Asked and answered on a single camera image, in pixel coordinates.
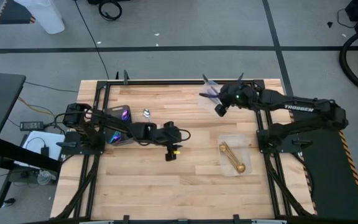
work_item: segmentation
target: wooden table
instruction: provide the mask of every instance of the wooden table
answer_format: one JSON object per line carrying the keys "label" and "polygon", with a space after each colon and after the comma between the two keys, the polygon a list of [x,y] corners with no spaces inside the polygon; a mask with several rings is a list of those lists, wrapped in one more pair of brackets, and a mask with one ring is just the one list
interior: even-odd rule
{"label": "wooden table", "polygon": [[[266,88],[283,92],[279,79],[264,81]],[[77,102],[92,105],[95,89],[96,81],[82,81]],[[133,122],[146,121],[142,112],[148,108],[153,123],[174,121],[179,128],[189,130],[192,137],[181,143],[181,154],[171,162],[165,162],[164,147],[107,144],[99,163],[92,220],[122,220],[123,215],[130,215],[131,220],[231,219],[233,214],[240,218],[273,218],[265,164],[255,135],[255,113],[230,108],[220,118],[213,110],[198,105],[200,89],[199,85],[111,88],[108,107],[129,105]],[[290,122],[286,110],[273,111],[272,118],[273,122]],[[221,175],[218,136],[222,134],[246,135],[251,148],[250,175]],[[288,188],[313,213],[303,166],[292,155],[282,154],[281,158]],[[58,215],[76,192],[82,161],[83,156],[73,156],[64,163],[51,217]],[[82,215],[87,192],[84,196]],[[283,213],[281,194],[278,199]]]}

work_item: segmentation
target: clear plastic tray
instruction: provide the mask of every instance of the clear plastic tray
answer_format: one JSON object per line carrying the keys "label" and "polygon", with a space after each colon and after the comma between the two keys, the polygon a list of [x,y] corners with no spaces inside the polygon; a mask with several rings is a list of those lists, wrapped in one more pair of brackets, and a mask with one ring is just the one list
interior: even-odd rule
{"label": "clear plastic tray", "polygon": [[[219,146],[225,142],[238,158],[240,163],[243,163],[246,166],[246,170],[243,173],[238,173],[233,165],[230,163],[229,158],[224,152],[221,152]],[[246,144],[246,136],[243,134],[230,134],[230,135],[221,135],[218,138],[218,152],[221,160],[221,170],[222,174],[225,176],[237,176],[237,175],[247,175],[252,172],[251,158],[249,154],[249,148]]]}

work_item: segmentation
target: gold object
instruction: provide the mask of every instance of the gold object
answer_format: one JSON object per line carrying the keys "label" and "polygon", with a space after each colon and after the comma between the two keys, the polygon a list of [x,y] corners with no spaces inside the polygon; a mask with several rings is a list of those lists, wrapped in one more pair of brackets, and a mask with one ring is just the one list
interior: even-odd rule
{"label": "gold object", "polygon": [[246,171],[246,165],[241,163],[236,155],[233,153],[233,151],[230,149],[230,147],[226,144],[226,142],[222,142],[222,144],[219,145],[219,150],[229,158],[230,163],[233,165],[233,167],[236,169],[236,171],[241,174],[244,171]]}

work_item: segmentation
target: small metal object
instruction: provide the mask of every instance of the small metal object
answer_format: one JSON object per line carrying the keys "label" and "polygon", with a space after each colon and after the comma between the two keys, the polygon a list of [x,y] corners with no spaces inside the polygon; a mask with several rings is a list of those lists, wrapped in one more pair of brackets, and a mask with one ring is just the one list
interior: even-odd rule
{"label": "small metal object", "polygon": [[236,171],[241,174],[244,171],[246,171],[246,165],[244,165],[243,163],[241,163],[238,158],[236,157],[236,155],[234,154],[234,152],[230,149],[230,147],[226,144],[226,142],[222,142],[222,144],[219,145],[219,150],[223,153],[225,153],[225,155],[227,155],[227,157],[229,158],[230,163],[233,165],[233,167],[236,169]]}
{"label": "small metal object", "polygon": [[143,116],[145,116],[145,118],[147,118],[149,120],[149,122],[152,122],[152,115],[150,114],[149,109],[143,110]]}

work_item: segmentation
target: gray floor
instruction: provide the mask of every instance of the gray floor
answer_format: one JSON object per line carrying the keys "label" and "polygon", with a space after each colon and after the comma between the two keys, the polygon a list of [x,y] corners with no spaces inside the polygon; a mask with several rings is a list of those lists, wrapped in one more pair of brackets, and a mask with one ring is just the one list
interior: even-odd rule
{"label": "gray floor", "polygon": [[[282,46],[340,46],[354,31],[336,22],[336,12],[349,0],[269,0]],[[55,0],[66,30],[48,35],[38,23],[0,25],[0,49],[93,47],[91,37],[71,0]],[[97,7],[85,0],[78,4],[98,47],[153,47],[197,45],[272,46],[262,0],[133,0],[122,2],[123,15],[116,22],[100,18]],[[342,14],[341,20],[352,23]],[[333,22],[332,28],[327,22]],[[358,89],[344,76],[339,52],[284,52],[294,94],[333,98],[347,111],[345,130],[358,170]],[[133,78],[282,78],[274,51],[168,51],[102,52],[110,77],[126,69]],[[358,52],[349,52],[349,64],[358,73]],[[0,72],[27,76],[27,81],[77,90],[80,80],[105,79],[97,53],[0,54]],[[54,113],[76,100],[75,93],[25,85],[21,97]],[[42,120],[51,116],[16,103],[13,122]],[[19,144],[22,133],[6,123],[1,138]],[[46,220],[50,215],[53,186],[11,187],[17,203],[0,209],[0,223]]]}

